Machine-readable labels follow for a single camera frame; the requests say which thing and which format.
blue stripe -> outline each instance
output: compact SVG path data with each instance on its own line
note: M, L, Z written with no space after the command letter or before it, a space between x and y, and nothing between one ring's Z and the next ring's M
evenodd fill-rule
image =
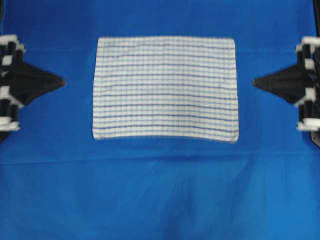
M203 58L203 59L217 59L217 60L235 60L235 57L218 57L218 56L203 56L203 55L188 55L188 54L121 54L115 56L96 55L97 59L108 59L108 58L122 58L122 57L187 57L187 58Z
M195 119L210 119L226 122L237 122L238 119L226 119L219 117L208 117L208 116L195 116L195 115L181 115L181 114L126 114L126 115L110 115L110 116L93 116L94 119L105 119L105 118L125 118L125 117L177 117L177 118L195 118Z
M94 109L95 113L103 114L103 113L123 113L123 110L96 110ZM195 110L177 110L177 109L166 109L166 110L158 110L157 112L171 112L171 113L195 113L195 114L210 114L210 115L218 115L218 116L235 116L235 114L231 113L221 113L221 112L208 112L208 111L195 111Z
M217 66L205 66L196 64L176 64L176 63L151 63L151 64L119 64L119 65L95 65L96 68L119 68L119 67L139 67L139 66L175 66L175 67L195 67L206 69L219 69L219 70L236 70L235 67L217 67Z
M129 134L129 133L163 133L164 136L167 131L163 130L137 130L137 131L115 131L115 132L98 132L98 134L101 135L117 135L117 134ZM177 134L197 134L197 135L205 135L205 136L211 136L211 137L221 137L221 138L233 138L235 135L231 136L225 136L221 134L214 134L214 133L208 133L208 132L196 132L196 131L173 131L171 130L170 133L177 133Z
M171 44L171 43L165 43L165 44L158 44L158 43L142 43L142 44L136 44L136 45L108 45L108 46L98 46L98 48L138 48L138 47L183 47L183 48L205 48L205 49L221 49L221 50L234 50L234 47L218 47L218 46L205 46L205 45L191 45L191 44Z
M224 132L224 133L238 132L237 130L230 131L230 130L212 128L212 127L201 127L201 126L191 126L191 125L166 125L166 124L133 124L133 125L123 125L123 126L93 127L93 129L106 130L106 129L147 128L147 127L200 129L200 130L209 130L209 131L217 131L217 132Z
M219 79L218 77L217 78L212 78L210 80L201 80L201 83L202 84L212 84L212 85L215 85L215 84L218 84L218 85L231 85L231 84L236 84L237 83L237 79L225 79L225 80L222 80L222 81L219 81L217 80ZM171 80L171 81L180 81L180 82L195 82L195 83L199 83L199 79L172 79L170 77L164 79L164 80ZM94 84L96 82L99 82L99 83L107 83L107 84L110 84L110 83L121 83L121 82L127 82L127 81L130 81L130 82L133 82L133 81L136 81L136 80L133 80L133 79L125 79L125 78L119 78L119 79L108 79L108 80L103 80L103 78L99 79L95 79L94 80ZM147 78L147 79L140 79L140 81L160 81L160 79L152 79L152 78Z
M137 120L114 120L114 121L99 121L95 122L95 125L100 124L114 124L114 123L127 123L127 122L175 122L175 123L191 123L191 124L206 124L206 125L215 125L222 127L235 127L233 124L221 124L221 123L212 123L212 122L201 122L201 121L192 121L192 120L176 120L176 119L137 119Z
M93 93L99 93L101 94L102 92L112 92L112 93L132 93L132 92L138 92L139 93L145 93L145 92L159 92L159 91L174 91L175 93L186 93L186 92L192 92L193 94L211 94L211 95L219 95L219 96L230 96L230 95L235 95L235 93L233 92L233 94L231 94L231 91L228 92L222 92L221 90L216 90L216 91L205 91L205 90L195 90L192 88L187 88L187 89L181 89L181 88L173 88L173 87L166 87L166 88L122 88L122 89L104 89L103 91L101 90L94 90Z
M113 88L113 87L138 87L138 86L175 86L175 87L192 87L192 88L205 88L205 89L222 89L222 90L237 90L236 87L223 87L223 86L206 86L206 85L196 85L196 84L175 84L175 83L129 83L129 84L111 84L107 86L98 86L98 88Z
M145 98L135 98L134 101L136 102L145 102L145 101L159 101L159 99L145 99ZM200 100L191 100L191 99L161 99L161 101L170 101L170 102L183 102L183 103L194 103L194 104L219 104L219 105L237 105L237 103L230 103L230 102L216 102L216 101L200 101ZM122 102L120 99L110 99L108 103L115 103L115 102Z
M218 96L201 96L201 95L190 95L190 94L176 94L176 93L142 93L142 94L101 94L93 95L97 97L133 97L133 96L181 96L191 98L204 98L204 99L220 99L220 100L238 100L237 98L229 97L218 97Z
M95 69L95 75L100 75L101 74L109 74L109 75L120 75L120 73L117 72L128 72L129 68L123 68L121 70L119 70L118 68L112 68L112 67L106 67L104 69ZM130 69L130 74L132 75L136 75L136 74L140 74L141 72L144 72L145 69L142 68L132 68ZM185 74L185 73L192 73L192 74L201 74L201 75L206 75L208 76L208 78L213 78L213 77L217 77L218 76L227 76L228 78L230 78L231 75L235 76L236 73L230 73L230 71L221 71L221 70L202 70L202 69L178 69L178 68L163 68L163 67L159 67L159 68L148 68L149 72L158 72L158 74L161 75L165 75L165 74L172 74L172 73L176 73L176 74Z
M155 77L155 76L176 76L176 77L195 77L204 79L224 79L224 80L236 80L236 77L225 76L203 76L193 74L180 74L180 73L146 73L146 74L116 74L116 75L94 75L95 78L128 78L128 77Z
M225 110L225 111L237 111L237 108L224 108L224 107L212 107L212 106L199 106L192 104L115 104L115 105L100 105L100 108L117 108L117 107L144 107L144 106L168 106L168 107L190 107L201 109L213 109L213 110Z

blue fabric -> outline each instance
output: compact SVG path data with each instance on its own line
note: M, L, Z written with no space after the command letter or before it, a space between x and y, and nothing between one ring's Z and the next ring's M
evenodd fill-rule
M25 107L0 146L0 239L320 238L320 150L297 109L251 85L315 35L312 1L7 0L2 32L67 86ZM154 35L235 39L236 144L94 141L98 37Z

towel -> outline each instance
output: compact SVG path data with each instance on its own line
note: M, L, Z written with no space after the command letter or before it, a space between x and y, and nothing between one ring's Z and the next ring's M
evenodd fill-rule
M99 38L94 138L174 136L236 142L235 48L230 38Z

